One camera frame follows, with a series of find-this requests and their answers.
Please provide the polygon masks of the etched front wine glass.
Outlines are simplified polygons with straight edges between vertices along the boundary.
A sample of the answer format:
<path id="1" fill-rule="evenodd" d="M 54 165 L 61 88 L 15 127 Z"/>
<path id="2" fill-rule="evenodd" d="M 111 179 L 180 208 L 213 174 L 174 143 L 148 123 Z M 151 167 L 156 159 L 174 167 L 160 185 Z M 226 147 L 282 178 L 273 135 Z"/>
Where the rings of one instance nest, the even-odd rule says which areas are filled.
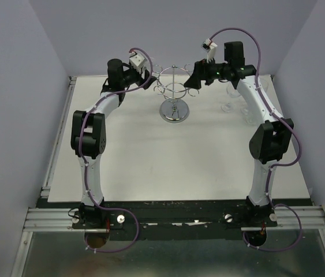
<path id="1" fill-rule="evenodd" d="M 259 84 L 262 86 L 262 91 L 267 93 L 267 91 L 268 91 L 268 81 L 263 77 L 259 77 Z"/>

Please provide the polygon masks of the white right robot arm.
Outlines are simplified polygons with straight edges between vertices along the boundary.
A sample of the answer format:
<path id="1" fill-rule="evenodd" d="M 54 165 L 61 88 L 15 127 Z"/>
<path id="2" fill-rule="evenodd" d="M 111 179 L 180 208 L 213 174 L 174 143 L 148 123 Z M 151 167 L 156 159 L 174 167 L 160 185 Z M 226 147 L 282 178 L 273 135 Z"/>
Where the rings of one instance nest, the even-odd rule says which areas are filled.
<path id="1" fill-rule="evenodd" d="M 257 124 L 249 141 L 249 151 L 255 162 L 252 187 L 247 197 L 252 207 L 243 211 L 244 222 L 256 226 L 264 219 L 260 208 L 270 205 L 275 164 L 288 150 L 294 123 L 285 119 L 263 92 L 258 69 L 245 63 L 242 42 L 224 44 L 223 63 L 215 62 L 217 45 L 211 39 L 206 39 L 202 47 L 207 57 L 195 62 L 184 87 L 200 90 L 202 85 L 211 85 L 215 80 L 230 82 L 244 98 Z"/>

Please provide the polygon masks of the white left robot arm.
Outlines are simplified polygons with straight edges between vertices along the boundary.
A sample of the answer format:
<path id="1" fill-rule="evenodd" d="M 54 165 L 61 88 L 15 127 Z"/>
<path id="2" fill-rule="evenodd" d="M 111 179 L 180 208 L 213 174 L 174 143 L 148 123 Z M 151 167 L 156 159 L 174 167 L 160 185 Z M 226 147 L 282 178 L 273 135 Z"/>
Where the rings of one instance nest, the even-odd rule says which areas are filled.
<path id="1" fill-rule="evenodd" d="M 76 110 L 72 117 L 70 146 L 79 159 L 83 195 L 78 219 L 86 220 L 93 228 L 105 223 L 106 215 L 99 208 L 104 199 L 100 181 L 100 159 L 106 148 L 106 118 L 124 101 L 131 85 L 147 89 L 156 80 L 153 63 L 134 53 L 128 63 L 111 59 L 107 63 L 107 78 L 100 99 L 85 111 Z"/>

